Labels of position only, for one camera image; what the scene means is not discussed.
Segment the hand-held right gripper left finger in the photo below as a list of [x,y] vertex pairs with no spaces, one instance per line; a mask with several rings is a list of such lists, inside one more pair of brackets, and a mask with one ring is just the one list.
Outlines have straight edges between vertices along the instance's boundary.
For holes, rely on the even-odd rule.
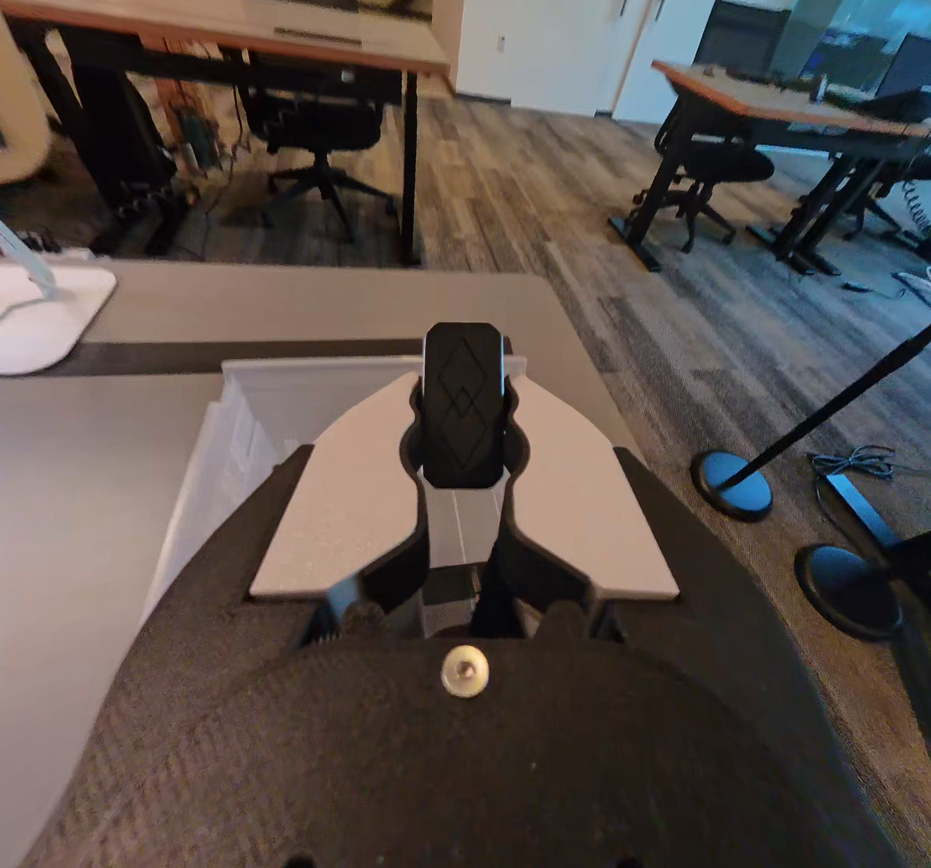
[[358,599],[396,610],[429,568],[415,372],[348,409],[317,439],[262,563],[254,601]]

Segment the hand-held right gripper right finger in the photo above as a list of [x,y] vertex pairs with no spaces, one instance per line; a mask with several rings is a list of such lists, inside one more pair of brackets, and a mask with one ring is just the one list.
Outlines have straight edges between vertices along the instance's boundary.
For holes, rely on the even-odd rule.
[[506,587],[539,612],[680,595],[610,440],[526,375],[509,381],[498,534]]

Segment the clear plastic bin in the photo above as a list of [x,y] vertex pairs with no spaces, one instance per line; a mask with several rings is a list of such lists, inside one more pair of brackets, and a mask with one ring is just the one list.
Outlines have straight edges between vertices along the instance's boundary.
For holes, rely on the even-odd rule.
[[[210,536],[273,468],[347,410],[407,372],[412,353],[238,360],[222,364],[223,393],[207,408],[169,521],[142,621]],[[425,488],[430,566],[484,563],[498,533],[507,472],[494,488]]]

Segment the black round-base stand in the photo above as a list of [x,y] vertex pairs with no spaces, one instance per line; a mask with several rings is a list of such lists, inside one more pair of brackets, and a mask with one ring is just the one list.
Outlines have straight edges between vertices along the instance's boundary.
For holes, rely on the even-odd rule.
[[929,344],[930,327],[925,326],[751,458],[724,449],[707,450],[695,455],[690,464],[695,490],[718,513],[743,523],[761,522],[772,512],[774,504],[772,488],[762,474],[763,468],[891,374],[911,363]]

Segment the black round stand base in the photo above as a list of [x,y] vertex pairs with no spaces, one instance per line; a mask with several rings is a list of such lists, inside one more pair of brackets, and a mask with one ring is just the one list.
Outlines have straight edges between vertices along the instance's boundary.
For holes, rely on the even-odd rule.
[[903,608],[886,569],[845,548],[816,544],[796,553],[794,573],[809,604],[835,629],[872,643],[900,633]]

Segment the black office chair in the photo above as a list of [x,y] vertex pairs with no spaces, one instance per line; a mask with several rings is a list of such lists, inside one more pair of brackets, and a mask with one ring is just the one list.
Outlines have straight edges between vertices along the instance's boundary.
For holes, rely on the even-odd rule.
[[[863,102],[867,113],[876,112],[881,118],[904,120],[911,113],[917,112],[918,106],[929,94],[923,90],[930,81],[930,40],[927,37],[908,34],[903,39],[898,52],[886,71],[877,93],[869,101]],[[844,241],[853,240],[864,228],[868,212],[891,225],[887,237],[897,239],[914,248],[925,259],[929,258],[929,217],[923,214],[914,191],[918,182],[928,182],[929,152],[912,157],[905,162],[887,162],[883,164],[878,175],[857,200],[846,210],[855,218],[853,228],[844,234]],[[907,232],[902,225],[879,205],[879,200],[887,197],[891,190],[902,185],[906,206],[910,216],[919,228],[918,233]]]
[[[767,84],[771,62],[790,10],[775,10],[731,0],[715,0],[703,35],[692,60],[705,73],[747,83]],[[698,129],[681,159],[671,182],[690,182],[687,189],[669,188],[658,209],[675,208],[685,219],[688,237],[681,250],[692,251],[696,218],[704,215],[724,232],[722,242],[733,242],[737,229],[710,206],[715,187],[723,184],[756,183],[774,175],[773,162],[754,146],[743,142],[736,130],[715,120]]]
[[[355,13],[358,0],[285,0],[318,5]],[[262,140],[268,154],[282,149],[296,149],[313,155],[307,167],[271,174],[268,191],[274,195],[261,211],[262,223],[272,226],[274,211],[304,193],[318,190],[323,200],[332,203],[346,236],[354,231],[338,191],[353,190],[381,199],[389,214],[397,214],[395,199],[388,193],[355,180],[346,171],[332,167],[334,152],[361,152],[374,147],[381,139],[387,106],[400,105],[403,76],[400,71],[377,70],[361,65],[336,63],[312,64],[289,60],[249,50],[250,65],[259,78],[283,69],[302,72],[307,90],[277,94],[266,88],[240,87],[250,131]],[[293,185],[277,196],[277,184],[291,180]]]

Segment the wooden desk with black legs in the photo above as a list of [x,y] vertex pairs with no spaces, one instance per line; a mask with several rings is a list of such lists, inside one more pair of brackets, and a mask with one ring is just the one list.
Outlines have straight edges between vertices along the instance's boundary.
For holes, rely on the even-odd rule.
[[900,122],[830,104],[816,104],[802,92],[779,90],[729,77],[719,67],[653,60],[678,95],[680,113],[669,131],[668,148],[643,201],[628,218],[611,226],[651,273],[661,270],[648,250],[647,235],[678,171],[687,146],[703,130],[732,131],[747,145],[833,154],[837,159],[808,202],[764,246],[797,272],[830,276],[839,271],[817,252],[821,240],[846,208],[864,193],[881,169],[919,156],[929,146],[929,121]]

